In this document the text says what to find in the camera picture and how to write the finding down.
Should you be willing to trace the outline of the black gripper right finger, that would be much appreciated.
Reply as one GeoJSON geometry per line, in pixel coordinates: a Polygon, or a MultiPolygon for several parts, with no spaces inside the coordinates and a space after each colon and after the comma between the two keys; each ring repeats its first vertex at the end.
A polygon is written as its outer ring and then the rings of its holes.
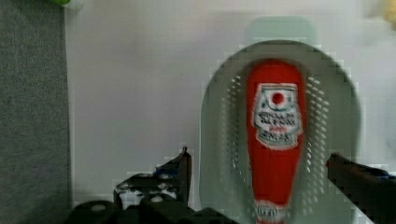
{"type": "Polygon", "coordinates": [[[326,161],[328,179],[374,224],[396,223],[396,181],[387,171],[333,153],[326,161]]]}

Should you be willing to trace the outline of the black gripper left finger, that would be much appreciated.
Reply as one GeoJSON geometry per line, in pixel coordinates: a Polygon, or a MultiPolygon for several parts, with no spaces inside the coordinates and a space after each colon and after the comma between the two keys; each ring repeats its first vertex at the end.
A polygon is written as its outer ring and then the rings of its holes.
{"type": "Polygon", "coordinates": [[[142,199],[167,195],[179,202],[189,201],[191,155],[187,147],[152,173],[132,175],[113,190],[114,203],[121,209],[139,205],[142,199]]]}

